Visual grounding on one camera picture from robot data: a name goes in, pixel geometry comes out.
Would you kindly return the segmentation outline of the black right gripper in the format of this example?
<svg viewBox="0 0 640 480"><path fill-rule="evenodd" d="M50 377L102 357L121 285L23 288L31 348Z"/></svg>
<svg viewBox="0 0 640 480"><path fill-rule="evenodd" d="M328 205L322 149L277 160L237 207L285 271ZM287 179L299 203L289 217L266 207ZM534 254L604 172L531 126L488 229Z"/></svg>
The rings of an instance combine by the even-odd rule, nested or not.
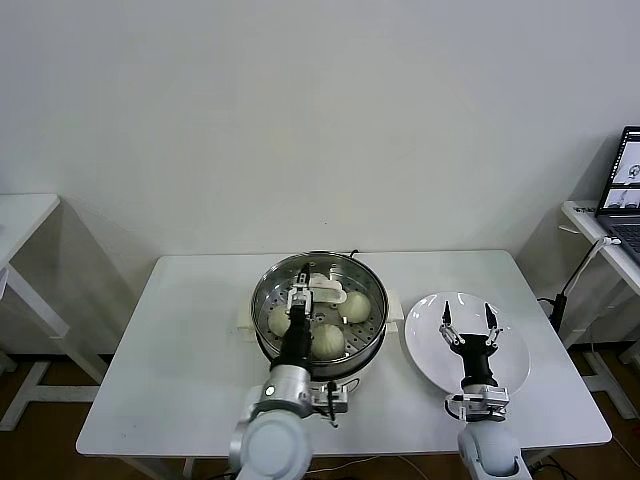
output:
<svg viewBox="0 0 640 480"><path fill-rule="evenodd" d="M489 385L497 387L489 365L489 358L498 350L497 339L502 332L498 326L496 314L492 307L484 304L488 336L480 334L460 335L452 325L449 302L446 301L439 332L451 351L462 358L464 377L460 384L462 388L471 385Z"/></svg>

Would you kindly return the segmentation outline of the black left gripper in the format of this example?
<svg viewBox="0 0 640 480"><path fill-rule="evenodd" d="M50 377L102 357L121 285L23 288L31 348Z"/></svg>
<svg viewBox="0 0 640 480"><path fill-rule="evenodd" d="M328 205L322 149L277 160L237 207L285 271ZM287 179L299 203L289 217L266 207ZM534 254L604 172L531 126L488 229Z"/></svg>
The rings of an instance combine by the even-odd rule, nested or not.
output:
<svg viewBox="0 0 640 480"><path fill-rule="evenodd" d="M308 316L313 314L314 301L309 288L310 273L301 270L287 293L290 326L276 358L276 365L293 365L310 369L311 327Z"/></svg>

